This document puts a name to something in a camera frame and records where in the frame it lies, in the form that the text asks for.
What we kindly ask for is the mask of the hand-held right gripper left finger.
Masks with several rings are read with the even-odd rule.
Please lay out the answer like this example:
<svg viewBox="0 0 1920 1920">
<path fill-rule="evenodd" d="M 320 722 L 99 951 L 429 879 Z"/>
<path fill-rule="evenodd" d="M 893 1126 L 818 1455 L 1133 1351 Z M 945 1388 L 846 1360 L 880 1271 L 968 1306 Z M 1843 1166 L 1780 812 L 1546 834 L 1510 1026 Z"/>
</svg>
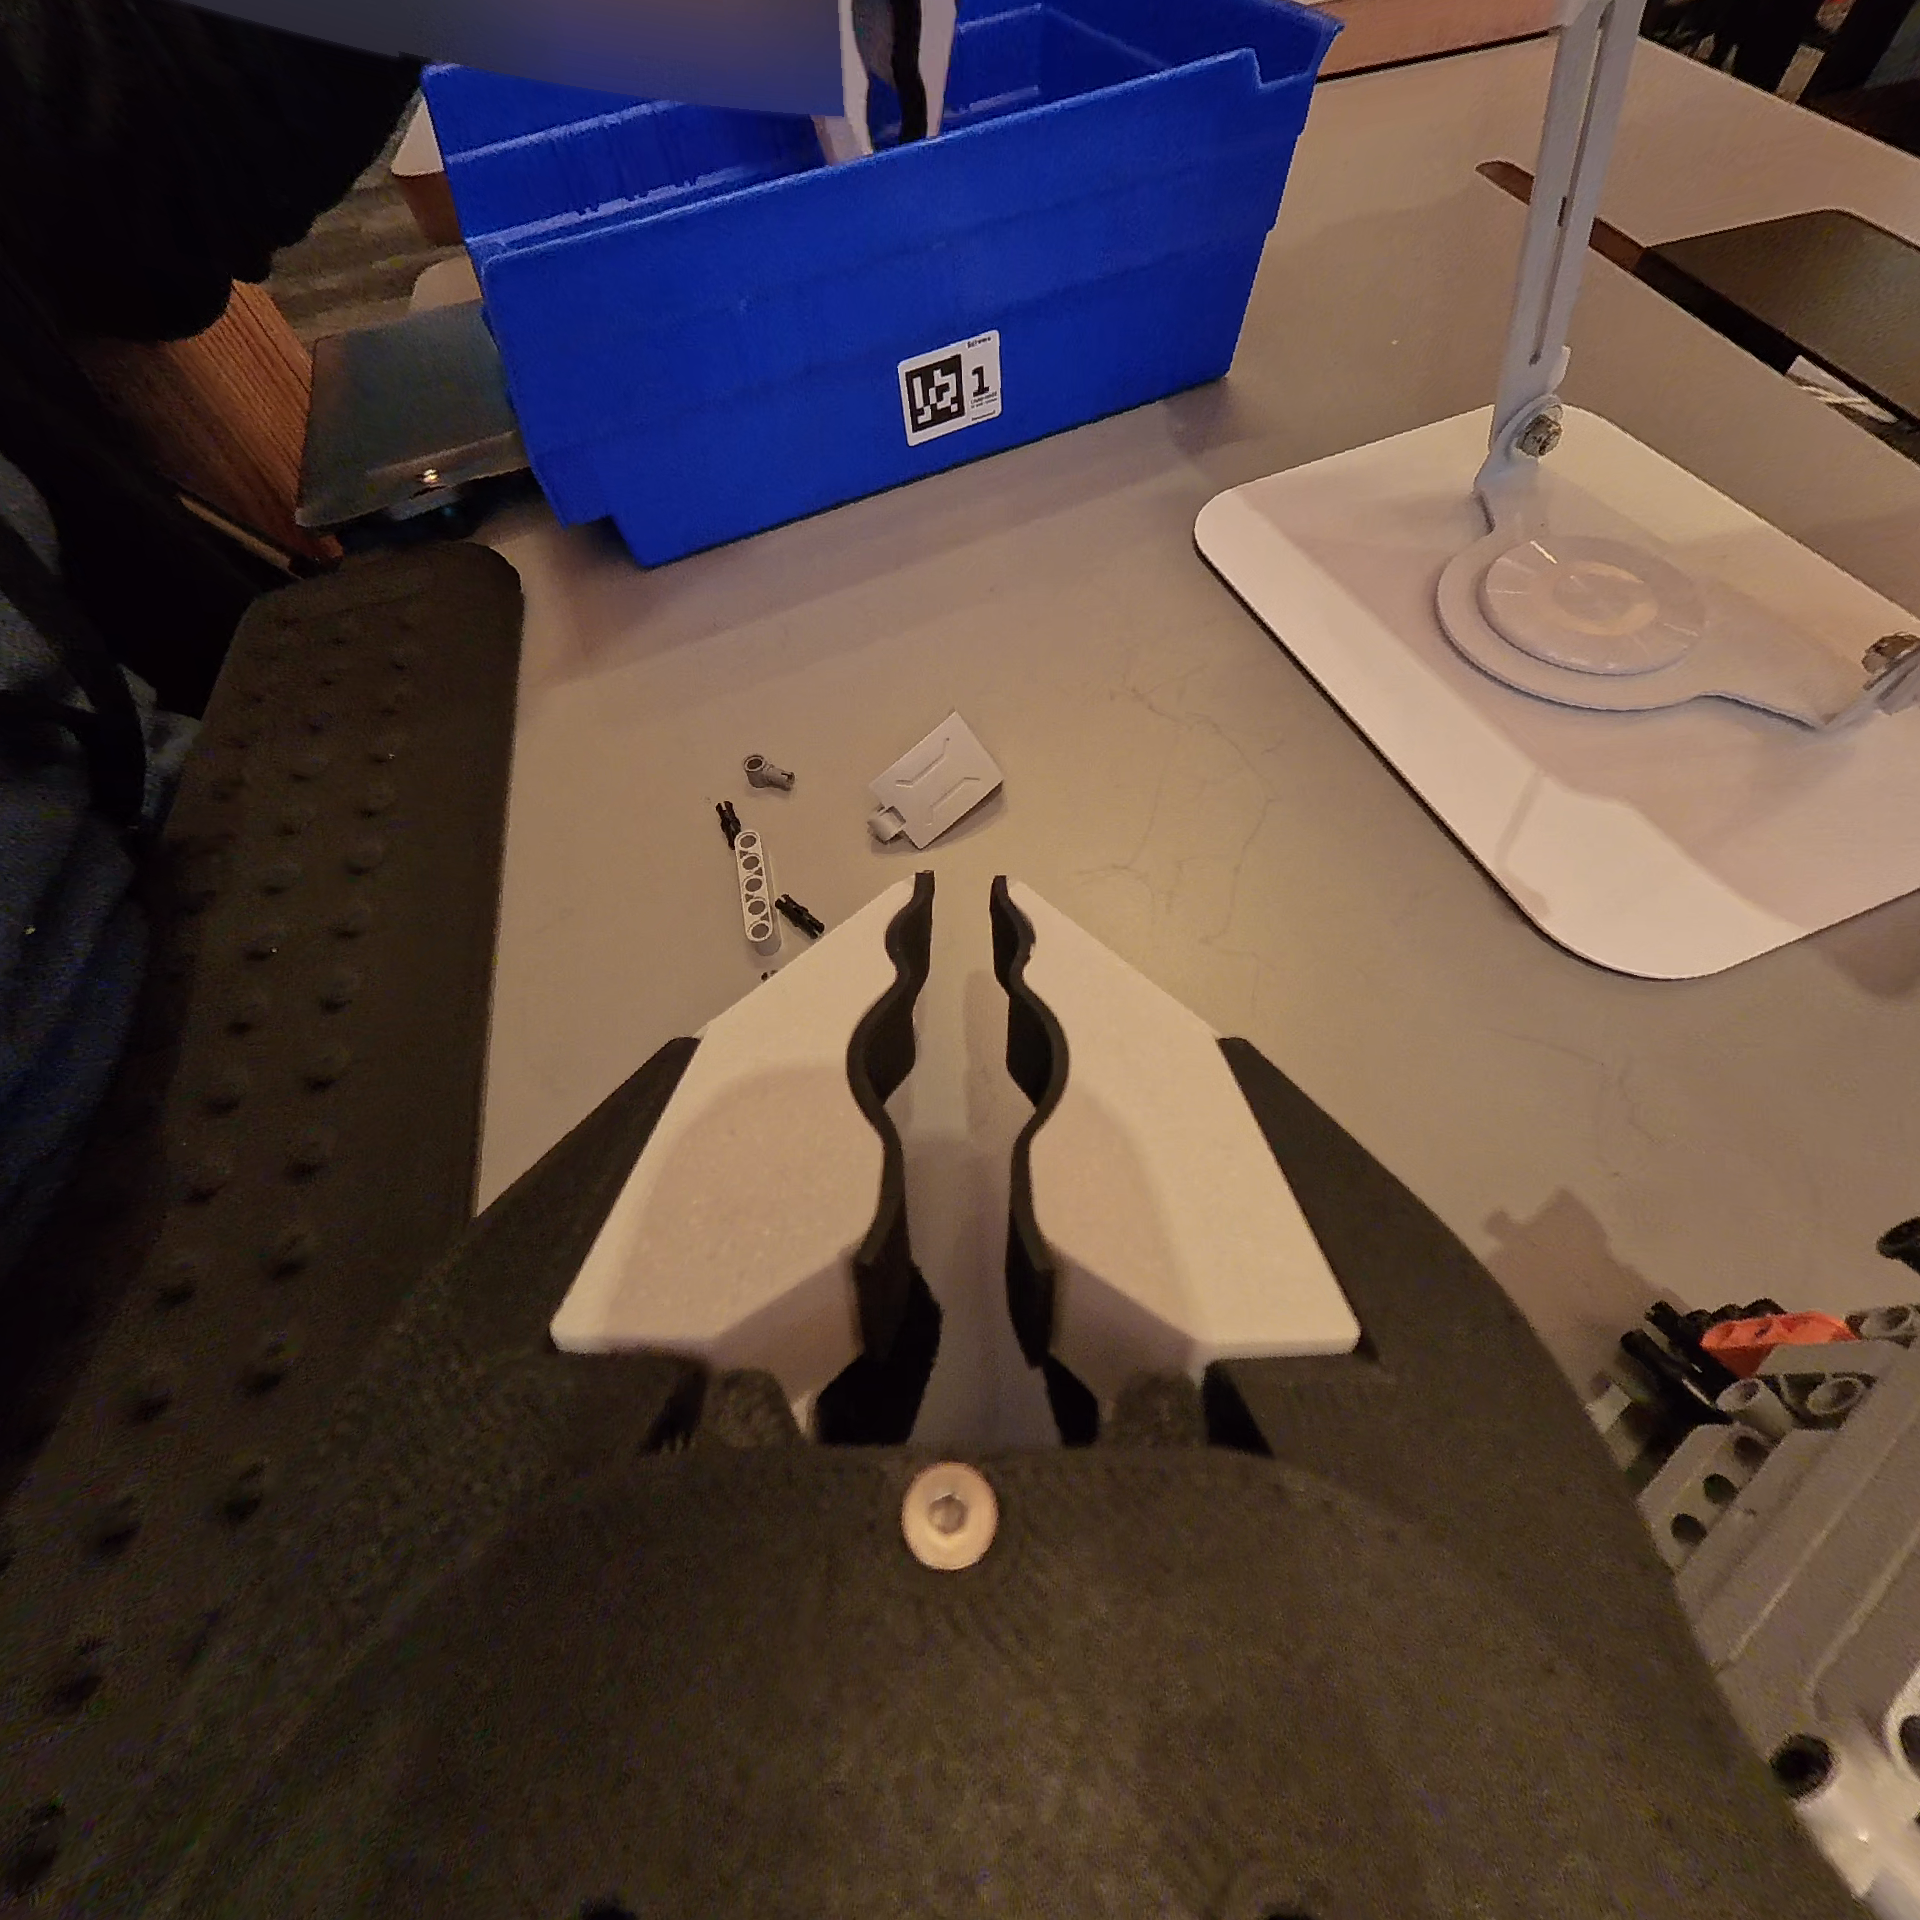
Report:
<svg viewBox="0 0 1920 1920">
<path fill-rule="evenodd" d="M 549 1335 L 760 1371 L 816 1428 L 915 1428 L 941 1307 L 908 1230 L 890 1099 L 918 1058 L 918 870 L 712 1020 Z"/>
</svg>

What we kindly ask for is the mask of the dark flat panel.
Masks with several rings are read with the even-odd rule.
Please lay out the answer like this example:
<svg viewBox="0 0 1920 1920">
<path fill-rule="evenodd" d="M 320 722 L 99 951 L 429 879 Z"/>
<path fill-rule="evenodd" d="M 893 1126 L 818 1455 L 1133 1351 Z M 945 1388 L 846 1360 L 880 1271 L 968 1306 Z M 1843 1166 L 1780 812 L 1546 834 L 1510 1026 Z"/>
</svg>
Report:
<svg viewBox="0 0 1920 1920">
<path fill-rule="evenodd" d="M 1840 208 L 1662 245 L 1588 220 L 1586 239 L 1653 294 L 1916 458 L 1916 242 Z"/>
</svg>

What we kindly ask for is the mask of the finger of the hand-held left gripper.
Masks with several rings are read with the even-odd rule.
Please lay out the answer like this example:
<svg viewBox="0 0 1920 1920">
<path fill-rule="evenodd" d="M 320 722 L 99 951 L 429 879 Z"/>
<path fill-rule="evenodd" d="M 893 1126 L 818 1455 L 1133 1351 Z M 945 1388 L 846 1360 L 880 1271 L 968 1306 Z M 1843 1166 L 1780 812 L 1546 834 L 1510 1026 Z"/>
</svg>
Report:
<svg viewBox="0 0 1920 1920">
<path fill-rule="evenodd" d="M 934 136 L 945 127 L 955 19 L 955 3 L 897 3 L 900 143 Z"/>
<path fill-rule="evenodd" d="M 875 154 L 873 88 L 884 87 L 905 106 L 897 75 L 905 56 L 905 7 L 900 3 L 837 3 L 840 106 L 813 117 L 828 163 Z"/>
</svg>

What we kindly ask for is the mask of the ribbed wooden cabinet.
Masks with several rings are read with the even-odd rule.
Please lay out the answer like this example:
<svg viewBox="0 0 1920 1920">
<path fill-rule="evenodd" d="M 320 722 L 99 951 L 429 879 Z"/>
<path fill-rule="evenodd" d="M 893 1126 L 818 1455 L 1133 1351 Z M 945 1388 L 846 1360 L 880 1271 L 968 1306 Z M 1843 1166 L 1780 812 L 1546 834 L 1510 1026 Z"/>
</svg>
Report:
<svg viewBox="0 0 1920 1920">
<path fill-rule="evenodd" d="M 331 535 L 298 522 L 314 358 L 272 294 L 236 280 L 224 314 L 174 343 L 83 341 L 80 364 L 170 485 L 296 565 L 326 570 Z"/>
</svg>

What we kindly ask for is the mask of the grey curved toy panel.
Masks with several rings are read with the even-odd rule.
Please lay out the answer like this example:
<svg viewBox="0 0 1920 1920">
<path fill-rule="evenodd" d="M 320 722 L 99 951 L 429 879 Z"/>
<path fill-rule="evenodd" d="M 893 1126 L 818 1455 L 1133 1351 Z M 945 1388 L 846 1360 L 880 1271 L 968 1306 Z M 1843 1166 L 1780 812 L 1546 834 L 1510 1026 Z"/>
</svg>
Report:
<svg viewBox="0 0 1920 1920">
<path fill-rule="evenodd" d="M 954 710 L 872 782 L 868 834 L 925 851 L 1000 790 L 997 759 Z"/>
</svg>

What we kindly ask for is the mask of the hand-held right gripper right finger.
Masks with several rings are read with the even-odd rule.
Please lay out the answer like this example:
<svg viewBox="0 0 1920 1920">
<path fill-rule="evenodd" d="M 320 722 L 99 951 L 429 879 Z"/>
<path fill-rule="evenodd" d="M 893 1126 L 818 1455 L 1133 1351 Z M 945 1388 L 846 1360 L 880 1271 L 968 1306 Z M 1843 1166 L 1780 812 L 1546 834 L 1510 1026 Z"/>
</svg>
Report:
<svg viewBox="0 0 1920 1920">
<path fill-rule="evenodd" d="M 1034 887 L 993 879 L 1016 1139 L 1005 1309 L 1058 1428 L 1146 1376 L 1348 1357 L 1360 1319 L 1227 1043 Z"/>
</svg>

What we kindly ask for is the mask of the grey toy building model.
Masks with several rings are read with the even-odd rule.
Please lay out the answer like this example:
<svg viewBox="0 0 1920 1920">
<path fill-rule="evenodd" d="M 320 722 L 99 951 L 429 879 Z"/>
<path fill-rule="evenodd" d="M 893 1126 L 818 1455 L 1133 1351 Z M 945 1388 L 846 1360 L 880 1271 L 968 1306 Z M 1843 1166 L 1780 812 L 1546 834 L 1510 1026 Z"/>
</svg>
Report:
<svg viewBox="0 0 1920 1920">
<path fill-rule="evenodd" d="M 1872 1915 L 1917 1915 L 1917 1306 L 1658 1300 L 1640 1511 L 1736 1722 Z"/>
</svg>

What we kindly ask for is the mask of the white printed tag label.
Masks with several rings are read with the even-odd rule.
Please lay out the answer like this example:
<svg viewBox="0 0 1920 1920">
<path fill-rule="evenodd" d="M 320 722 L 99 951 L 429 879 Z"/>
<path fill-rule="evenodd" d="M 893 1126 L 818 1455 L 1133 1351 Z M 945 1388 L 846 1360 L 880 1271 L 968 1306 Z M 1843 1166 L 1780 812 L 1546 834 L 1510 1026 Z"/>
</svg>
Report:
<svg viewBox="0 0 1920 1920">
<path fill-rule="evenodd" d="M 909 448 L 1002 415 L 1002 336 L 995 328 L 905 357 L 897 368 Z"/>
</svg>

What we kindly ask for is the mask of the black dimpled pad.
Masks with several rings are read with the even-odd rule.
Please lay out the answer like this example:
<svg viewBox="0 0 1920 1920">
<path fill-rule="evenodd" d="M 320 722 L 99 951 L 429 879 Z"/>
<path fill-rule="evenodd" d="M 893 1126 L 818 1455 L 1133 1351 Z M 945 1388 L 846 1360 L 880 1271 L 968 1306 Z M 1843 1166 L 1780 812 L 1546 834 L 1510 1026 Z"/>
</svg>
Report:
<svg viewBox="0 0 1920 1920">
<path fill-rule="evenodd" d="M 474 1214 L 522 621 L 501 554 L 421 544 L 232 645 L 128 1055 L 4 1283 L 4 1828 L 137 1767 Z"/>
</svg>

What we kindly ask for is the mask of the metal plate with caster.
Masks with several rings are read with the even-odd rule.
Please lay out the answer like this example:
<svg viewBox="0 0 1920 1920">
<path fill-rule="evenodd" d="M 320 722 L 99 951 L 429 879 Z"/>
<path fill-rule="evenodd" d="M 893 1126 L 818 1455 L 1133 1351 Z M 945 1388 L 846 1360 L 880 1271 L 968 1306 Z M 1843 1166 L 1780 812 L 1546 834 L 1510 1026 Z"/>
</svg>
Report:
<svg viewBox="0 0 1920 1920">
<path fill-rule="evenodd" d="M 529 468 L 481 301 L 411 310 L 314 343 L 296 495 L 307 532 L 413 519 Z"/>
</svg>

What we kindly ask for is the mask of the blue plastic bin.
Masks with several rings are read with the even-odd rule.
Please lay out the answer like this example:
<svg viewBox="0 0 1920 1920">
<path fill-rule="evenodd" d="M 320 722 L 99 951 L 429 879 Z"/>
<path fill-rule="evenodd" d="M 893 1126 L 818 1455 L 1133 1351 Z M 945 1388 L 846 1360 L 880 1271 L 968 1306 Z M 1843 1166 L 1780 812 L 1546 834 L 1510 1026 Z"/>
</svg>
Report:
<svg viewBox="0 0 1920 1920">
<path fill-rule="evenodd" d="M 544 503 L 638 565 L 1230 373 L 1339 31 L 1267 3 L 960 5 L 945 127 L 424 72 Z M 905 444 L 899 364 L 1000 334 L 1002 414 Z"/>
</svg>

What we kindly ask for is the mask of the white desk stand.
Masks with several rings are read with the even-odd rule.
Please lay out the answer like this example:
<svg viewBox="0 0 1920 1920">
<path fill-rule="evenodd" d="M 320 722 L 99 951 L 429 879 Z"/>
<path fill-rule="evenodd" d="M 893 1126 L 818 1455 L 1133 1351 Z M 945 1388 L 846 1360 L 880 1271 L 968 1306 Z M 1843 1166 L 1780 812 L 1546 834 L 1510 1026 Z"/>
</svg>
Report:
<svg viewBox="0 0 1920 1920">
<path fill-rule="evenodd" d="M 1694 978 L 1916 891 L 1916 615 L 1565 404 L 1642 14 L 1558 7 L 1493 406 L 1194 540 L 1537 931 Z"/>
</svg>

